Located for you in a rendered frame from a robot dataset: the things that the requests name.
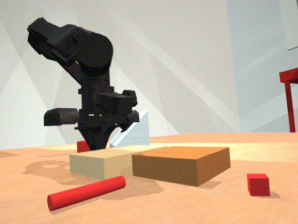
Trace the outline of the red cylinder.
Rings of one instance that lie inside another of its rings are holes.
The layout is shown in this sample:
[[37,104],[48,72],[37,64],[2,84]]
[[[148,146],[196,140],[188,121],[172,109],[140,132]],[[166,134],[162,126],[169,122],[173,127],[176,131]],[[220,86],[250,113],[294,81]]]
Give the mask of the red cylinder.
[[50,194],[47,196],[48,208],[50,211],[64,208],[69,205],[86,201],[94,197],[105,195],[125,188],[126,180],[123,176],[110,178],[93,184],[84,185],[66,191]]

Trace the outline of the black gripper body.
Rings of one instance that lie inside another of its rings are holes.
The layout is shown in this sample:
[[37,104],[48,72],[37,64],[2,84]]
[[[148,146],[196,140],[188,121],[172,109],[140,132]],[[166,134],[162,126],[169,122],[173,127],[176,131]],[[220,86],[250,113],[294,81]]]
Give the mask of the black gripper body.
[[[99,110],[99,113],[89,116],[91,114],[91,91],[93,91],[94,86],[99,86],[101,92],[107,92],[107,87],[114,92],[114,86],[110,86],[109,81],[101,79],[83,81],[81,82],[81,89],[78,90],[78,94],[81,94],[81,109],[54,108],[47,110],[44,115],[44,126],[62,126],[78,123],[78,127],[81,127],[139,122],[139,113],[136,110],[132,110],[132,114],[122,114],[120,116],[110,115]],[[100,114],[104,116],[100,116]]]

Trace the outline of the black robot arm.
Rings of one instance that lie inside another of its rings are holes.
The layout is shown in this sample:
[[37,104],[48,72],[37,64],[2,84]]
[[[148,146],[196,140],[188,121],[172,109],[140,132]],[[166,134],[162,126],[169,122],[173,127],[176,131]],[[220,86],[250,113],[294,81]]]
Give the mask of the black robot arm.
[[[113,45],[101,34],[67,24],[62,27],[38,18],[27,28],[28,43],[46,59],[56,61],[80,85],[86,80],[106,80],[113,58]],[[132,114],[137,102],[136,92],[124,90],[122,94],[101,92],[99,86],[91,91],[91,114],[104,111],[110,115]]]

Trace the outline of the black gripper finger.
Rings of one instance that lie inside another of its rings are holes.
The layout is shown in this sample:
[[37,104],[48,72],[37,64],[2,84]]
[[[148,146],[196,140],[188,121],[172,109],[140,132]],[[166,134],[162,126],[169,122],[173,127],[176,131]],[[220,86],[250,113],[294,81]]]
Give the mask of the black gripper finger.
[[75,127],[87,142],[91,151],[100,150],[100,133],[102,125]]
[[107,142],[110,137],[110,134],[118,128],[120,125],[103,125],[100,133],[100,146],[101,149],[106,149]]

